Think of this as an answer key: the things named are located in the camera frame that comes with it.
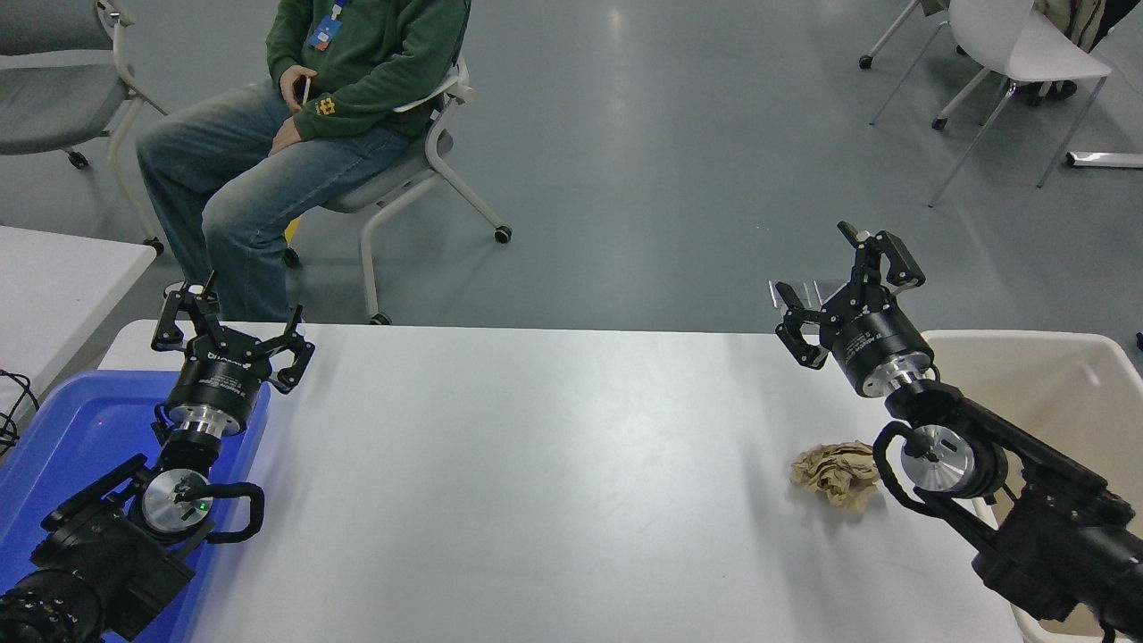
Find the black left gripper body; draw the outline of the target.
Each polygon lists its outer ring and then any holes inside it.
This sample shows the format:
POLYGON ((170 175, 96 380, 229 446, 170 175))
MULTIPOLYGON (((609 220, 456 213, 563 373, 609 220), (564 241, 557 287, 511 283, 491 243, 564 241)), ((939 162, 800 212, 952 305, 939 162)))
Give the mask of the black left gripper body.
POLYGON ((192 408, 209 405, 232 421, 248 420, 271 367, 265 355, 250 357, 245 352, 235 340, 227 341, 225 351, 210 338, 187 341, 184 365, 166 402, 167 418, 182 421, 192 408))

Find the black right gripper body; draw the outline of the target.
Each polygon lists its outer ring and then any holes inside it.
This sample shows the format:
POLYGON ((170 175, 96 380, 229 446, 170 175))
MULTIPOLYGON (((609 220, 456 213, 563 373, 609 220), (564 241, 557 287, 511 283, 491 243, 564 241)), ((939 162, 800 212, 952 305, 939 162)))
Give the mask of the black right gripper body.
POLYGON ((820 341, 857 394, 890 394, 932 371, 934 351, 897 306, 839 321, 821 325, 820 341))

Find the person's left hand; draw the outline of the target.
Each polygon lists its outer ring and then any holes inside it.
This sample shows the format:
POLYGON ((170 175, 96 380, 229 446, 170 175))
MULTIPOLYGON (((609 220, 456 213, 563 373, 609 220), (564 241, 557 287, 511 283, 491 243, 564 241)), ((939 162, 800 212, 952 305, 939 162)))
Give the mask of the person's left hand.
POLYGON ((302 140, 303 136, 298 130, 296 119, 293 115, 286 118, 271 140, 271 147, 267 152, 267 156, 280 154, 283 150, 291 147, 294 144, 298 144, 302 140))

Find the person's right hand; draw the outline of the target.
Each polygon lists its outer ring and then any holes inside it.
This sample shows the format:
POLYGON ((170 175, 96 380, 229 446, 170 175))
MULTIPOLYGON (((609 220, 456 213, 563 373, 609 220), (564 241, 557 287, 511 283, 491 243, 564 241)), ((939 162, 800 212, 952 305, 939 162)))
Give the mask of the person's right hand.
POLYGON ((278 78, 281 96, 290 113, 298 113, 302 105, 307 101, 307 87, 318 77, 318 72, 305 69, 299 64, 293 64, 285 69, 278 78))

